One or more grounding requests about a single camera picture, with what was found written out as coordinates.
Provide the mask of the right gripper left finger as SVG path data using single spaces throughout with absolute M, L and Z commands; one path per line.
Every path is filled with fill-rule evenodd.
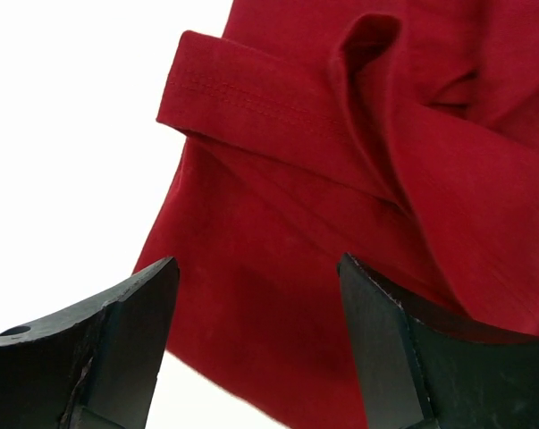
M 175 308 L 167 257 L 0 334 L 0 428 L 143 428 Z

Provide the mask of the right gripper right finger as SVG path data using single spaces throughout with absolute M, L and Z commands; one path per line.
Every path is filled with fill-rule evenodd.
M 337 266 L 371 428 L 539 428 L 539 337 L 483 324 L 344 255 Z

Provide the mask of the dark red t shirt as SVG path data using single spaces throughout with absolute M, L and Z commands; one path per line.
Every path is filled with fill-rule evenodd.
M 183 33 L 184 134 L 137 268 L 181 271 L 167 348 L 291 428 L 362 428 L 335 272 L 539 334 L 539 1 L 236 1 Z

